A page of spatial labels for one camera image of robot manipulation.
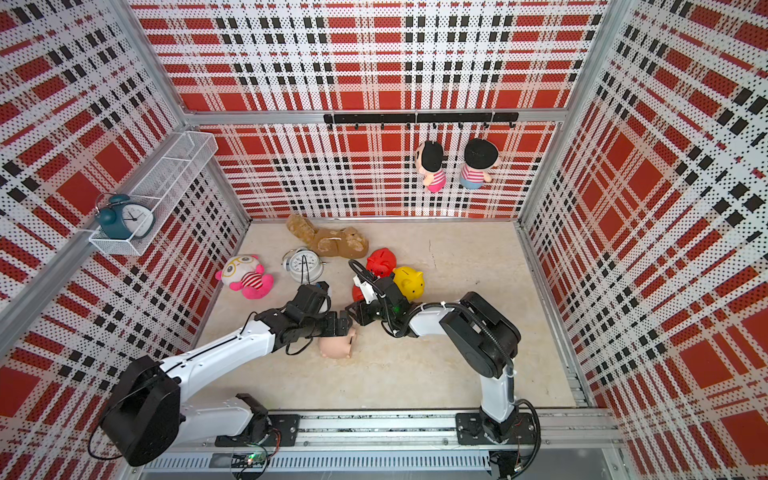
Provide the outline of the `pink piggy bank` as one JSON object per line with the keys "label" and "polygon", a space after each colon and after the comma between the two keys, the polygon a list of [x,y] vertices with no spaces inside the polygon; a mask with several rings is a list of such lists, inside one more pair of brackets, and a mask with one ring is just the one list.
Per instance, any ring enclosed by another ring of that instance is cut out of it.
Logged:
{"label": "pink piggy bank", "polygon": [[356,329],[351,327],[345,336],[319,337],[320,354],[326,359],[349,359],[352,356],[352,344]]}

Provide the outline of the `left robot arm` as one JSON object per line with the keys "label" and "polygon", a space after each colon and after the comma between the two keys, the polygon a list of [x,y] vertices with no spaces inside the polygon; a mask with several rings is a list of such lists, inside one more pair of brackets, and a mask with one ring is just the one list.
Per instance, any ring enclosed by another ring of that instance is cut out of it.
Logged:
{"label": "left robot arm", "polygon": [[111,393],[99,429],[133,467],[192,440],[264,441],[273,425],[268,409],[252,395],[200,407],[189,401],[225,374],[300,339],[346,337],[353,319],[346,311],[332,310],[328,289],[325,282],[302,285],[284,306],[251,313],[240,328],[217,340],[160,361],[149,356],[133,360]]}

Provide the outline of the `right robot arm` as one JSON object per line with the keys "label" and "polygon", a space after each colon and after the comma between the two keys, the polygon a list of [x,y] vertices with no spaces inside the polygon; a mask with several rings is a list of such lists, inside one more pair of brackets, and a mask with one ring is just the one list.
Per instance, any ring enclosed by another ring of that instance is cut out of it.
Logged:
{"label": "right robot arm", "polygon": [[476,292],[455,302],[413,303],[394,277],[377,278],[364,271],[354,277],[363,298],[346,311],[362,326],[379,321],[393,338],[448,337],[466,363],[480,376],[479,424],[492,443],[509,440],[521,421],[514,392],[514,358],[522,336],[503,314]]}

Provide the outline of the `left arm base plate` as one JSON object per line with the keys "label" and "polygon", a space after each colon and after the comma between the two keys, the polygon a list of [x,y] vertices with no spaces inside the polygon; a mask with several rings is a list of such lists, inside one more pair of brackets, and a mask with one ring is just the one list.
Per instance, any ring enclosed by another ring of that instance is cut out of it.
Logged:
{"label": "left arm base plate", "polygon": [[216,447],[292,447],[296,443],[301,417],[297,414],[268,414],[252,419],[235,436],[217,436]]}

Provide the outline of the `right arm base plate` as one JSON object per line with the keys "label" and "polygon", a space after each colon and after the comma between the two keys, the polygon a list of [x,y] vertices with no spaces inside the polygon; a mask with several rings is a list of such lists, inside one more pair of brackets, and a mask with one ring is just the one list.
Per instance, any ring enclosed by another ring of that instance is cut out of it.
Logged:
{"label": "right arm base plate", "polygon": [[533,416],[526,412],[513,412],[502,422],[482,411],[459,413],[455,421],[460,445],[534,445],[538,438]]}

